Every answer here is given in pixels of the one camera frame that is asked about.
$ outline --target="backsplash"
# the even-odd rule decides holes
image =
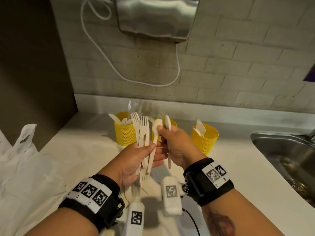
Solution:
[[[130,83],[84,34],[82,0],[51,0],[75,93],[315,113],[315,0],[201,0],[168,87]],[[96,7],[106,14],[102,5]],[[85,7],[85,25],[128,79],[171,82],[175,44],[122,34]]]

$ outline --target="right hand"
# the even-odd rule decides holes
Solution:
[[[158,126],[157,130],[162,136],[162,146],[169,149],[168,157],[184,170],[192,163],[207,157],[184,130],[175,126],[172,126],[171,131],[162,126]]]

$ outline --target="stainless steel hand dryer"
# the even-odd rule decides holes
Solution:
[[[186,41],[200,0],[115,0],[121,32],[169,42]]]

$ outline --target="tattoo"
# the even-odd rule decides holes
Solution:
[[[204,208],[207,226],[211,236],[235,236],[234,223],[228,216],[212,212],[209,207]]]

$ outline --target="purple sign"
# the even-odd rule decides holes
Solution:
[[[308,75],[306,76],[306,78],[304,79],[304,81],[315,82],[315,65],[314,65],[313,68],[309,71],[309,73],[308,73]]]

